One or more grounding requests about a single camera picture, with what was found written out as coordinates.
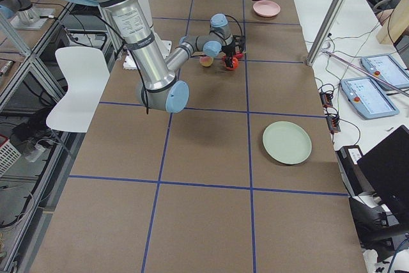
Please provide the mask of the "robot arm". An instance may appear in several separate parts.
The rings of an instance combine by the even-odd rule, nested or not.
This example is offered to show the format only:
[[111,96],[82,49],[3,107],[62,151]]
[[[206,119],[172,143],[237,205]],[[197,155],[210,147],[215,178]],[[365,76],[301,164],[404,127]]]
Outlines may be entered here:
[[237,36],[231,33],[222,13],[210,19],[210,31],[202,36],[185,36],[166,58],[163,57],[139,0],[65,0],[98,6],[111,16],[110,26],[117,33],[140,70],[137,95],[147,109],[178,113],[187,105],[189,87],[177,77],[177,71],[195,52],[215,58],[226,55],[226,66],[233,67]]

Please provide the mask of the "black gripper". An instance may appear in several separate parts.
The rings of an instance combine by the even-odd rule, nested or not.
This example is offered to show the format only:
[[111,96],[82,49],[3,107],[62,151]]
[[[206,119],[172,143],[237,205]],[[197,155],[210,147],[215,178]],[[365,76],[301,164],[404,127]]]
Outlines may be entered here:
[[224,53],[223,57],[236,57],[240,61],[245,53],[245,36],[233,35],[232,42],[222,47],[222,53]]

